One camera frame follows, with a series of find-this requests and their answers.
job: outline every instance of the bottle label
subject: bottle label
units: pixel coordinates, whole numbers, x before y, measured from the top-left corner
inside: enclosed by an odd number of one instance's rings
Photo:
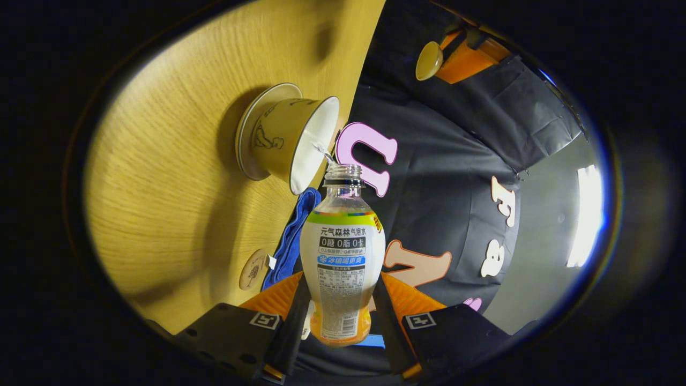
[[[321,335],[340,340],[357,335],[372,239],[383,231],[374,212],[323,213],[307,218],[317,229],[317,273],[322,303]],[[300,242],[313,243],[313,233]]]

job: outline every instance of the blue towel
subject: blue towel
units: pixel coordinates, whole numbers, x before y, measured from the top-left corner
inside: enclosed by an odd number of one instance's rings
[[[276,266],[264,278],[262,291],[293,274],[293,266],[300,256],[300,231],[309,213],[320,202],[322,202],[322,196],[313,188],[307,188],[298,197],[294,218],[283,230],[281,243],[274,254]]]

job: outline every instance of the nutrition facts label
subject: nutrition facts label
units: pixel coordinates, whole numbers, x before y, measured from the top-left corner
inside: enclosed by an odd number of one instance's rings
[[[345,339],[357,334],[359,297],[364,283],[364,265],[330,266],[317,265],[319,289],[325,318],[322,320],[322,336],[328,339]],[[341,313],[340,310],[355,310]]]

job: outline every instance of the wooden table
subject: wooden table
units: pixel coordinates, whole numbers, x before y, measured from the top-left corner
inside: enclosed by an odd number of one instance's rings
[[[146,318],[177,333],[238,287],[250,255],[274,253],[296,197],[238,169],[234,136],[262,90],[293,82],[336,95],[338,130],[383,0],[260,0],[179,38],[133,76],[105,113],[85,180],[102,264]],[[313,185],[318,185],[323,165]]]

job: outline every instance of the barcode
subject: barcode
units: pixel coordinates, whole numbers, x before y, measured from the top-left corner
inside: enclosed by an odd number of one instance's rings
[[[343,319],[343,333],[350,334],[355,331],[355,320],[356,317],[351,317],[348,319]]]

